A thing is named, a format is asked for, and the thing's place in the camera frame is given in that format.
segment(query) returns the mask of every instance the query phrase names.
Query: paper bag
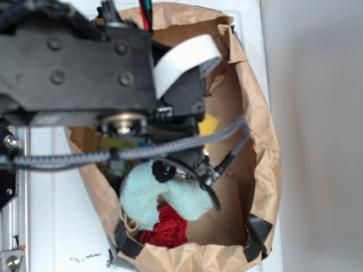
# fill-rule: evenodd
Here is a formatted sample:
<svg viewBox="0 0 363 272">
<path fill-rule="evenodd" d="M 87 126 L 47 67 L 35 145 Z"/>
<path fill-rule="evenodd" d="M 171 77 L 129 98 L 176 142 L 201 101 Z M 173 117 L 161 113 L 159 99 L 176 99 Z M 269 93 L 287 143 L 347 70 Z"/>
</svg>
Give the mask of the paper bag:
<svg viewBox="0 0 363 272">
<path fill-rule="evenodd" d="M 270 254 L 281 195 L 281 152 L 271 113 L 231 23 L 233 18 L 207 8 L 158 3 L 153 39 L 175 46 L 191 37 L 210 34 L 223 55 L 222 63 L 206 79 L 211 97 L 206 112 L 225 128 L 243 114 L 251 138 L 225 174 L 216 182 L 222 210 L 210 210 L 188 222 L 188 243 L 174 249 L 142 245 L 137 222 L 123 213 L 116 192 L 96 165 L 80 168 L 85 187 L 104 230 L 119 256 L 140 271 L 246 271 Z M 140 10 L 120 12 L 142 27 Z M 99 148 L 95 133 L 83 128 L 67 131 L 73 152 Z M 210 161 L 217 165 L 233 148 L 242 130 L 211 145 Z"/>
</svg>

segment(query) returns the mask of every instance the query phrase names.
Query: red cloth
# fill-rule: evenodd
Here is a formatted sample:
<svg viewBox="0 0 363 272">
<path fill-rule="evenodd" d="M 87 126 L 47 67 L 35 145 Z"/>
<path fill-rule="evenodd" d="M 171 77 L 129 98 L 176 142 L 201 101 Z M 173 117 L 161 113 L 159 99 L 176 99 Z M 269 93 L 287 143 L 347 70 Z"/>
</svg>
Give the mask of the red cloth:
<svg viewBox="0 0 363 272">
<path fill-rule="evenodd" d="M 185 236 L 187 221 L 171 206 L 160 207 L 158 211 L 160 223 L 155 224 L 152 231 L 142 231 L 140 242 L 167 248 L 185 244 L 188 241 Z"/>
</svg>

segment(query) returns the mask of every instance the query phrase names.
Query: white wall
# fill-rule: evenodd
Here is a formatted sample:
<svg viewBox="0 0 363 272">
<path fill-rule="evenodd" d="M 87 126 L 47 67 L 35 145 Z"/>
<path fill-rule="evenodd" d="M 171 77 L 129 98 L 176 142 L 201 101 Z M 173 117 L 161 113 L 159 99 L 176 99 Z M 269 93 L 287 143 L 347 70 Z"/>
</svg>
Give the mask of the white wall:
<svg viewBox="0 0 363 272">
<path fill-rule="evenodd" d="M 363 1 L 261 7 L 285 271 L 363 271 Z"/>
</svg>

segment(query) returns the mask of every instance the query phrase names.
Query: light blue towel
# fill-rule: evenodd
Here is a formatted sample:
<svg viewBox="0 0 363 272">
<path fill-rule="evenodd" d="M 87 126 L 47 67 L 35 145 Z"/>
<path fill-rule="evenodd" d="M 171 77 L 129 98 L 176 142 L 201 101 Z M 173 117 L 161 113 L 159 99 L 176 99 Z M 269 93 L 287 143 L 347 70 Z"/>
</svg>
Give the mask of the light blue towel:
<svg viewBox="0 0 363 272">
<path fill-rule="evenodd" d="M 170 180 L 160 183 L 153 175 L 153 161 L 136 166 L 121 186 L 120 202 L 128 217 L 138 221 L 139 230 L 153 230 L 159 222 L 161 194 L 187 221 L 195 221 L 213 207 L 209 194 L 197 181 Z"/>
</svg>

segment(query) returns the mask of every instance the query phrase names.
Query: bolt head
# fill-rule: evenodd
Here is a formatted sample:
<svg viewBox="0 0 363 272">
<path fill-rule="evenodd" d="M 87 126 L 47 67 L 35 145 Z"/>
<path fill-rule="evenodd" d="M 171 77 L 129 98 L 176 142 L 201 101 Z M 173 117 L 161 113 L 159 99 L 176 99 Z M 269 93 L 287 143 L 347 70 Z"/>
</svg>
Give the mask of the bolt head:
<svg viewBox="0 0 363 272">
<path fill-rule="evenodd" d="M 20 266 L 20 260 L 15 256 L 11 256 L 6 260 L 6 265 L 11 271 L 14 271 Z"/>
<path fill-rule="evenodd" d="M 48 39 L 48 47 L 53 51 L 58 51 L 59 49 L 61 49 L 62 44 L 58 38 L 51 37 Z"/>
<path fill-rule="evenodd" d="M 18 139 L 14 135 L 8 135 L 4 139 L 4 145 L 7 148 L 16 148 L 18 146 Z"/>
<path fill-rule="evenodd" d="M 124 86 L 130 86 L 134 83 L 134 75 L 129 71 L 125 71 L 120 75 L 120 83 Z"/>
<path fill-rule="evenodd" d="M 11 188 L 9 188 L 9 189 L 7 189 L 6 190 L 6 194 L 8 195 L 8 196 L 12 196 L 13 195 L 13 193 L 14 193 L 14 190 L 12 190 Z"/>
<path fill-rule="evenodd" d="M 50 80 L 56 85 L 61 85 L 66 80 L 66 75 L 63 71 L 57 70 L 51 73 Z"/>
<path fill-rule="evenodd" d="M 126 43 L 124 43 L 123 41 L 119 41 L 116 45 L 115 45 L 115 49 L 116 52 L 118 52 L 118 54 L 120 55 L 124 55 L 126 54 L 127 50 L 128 50 L 128 46 Z"/>
</svg>

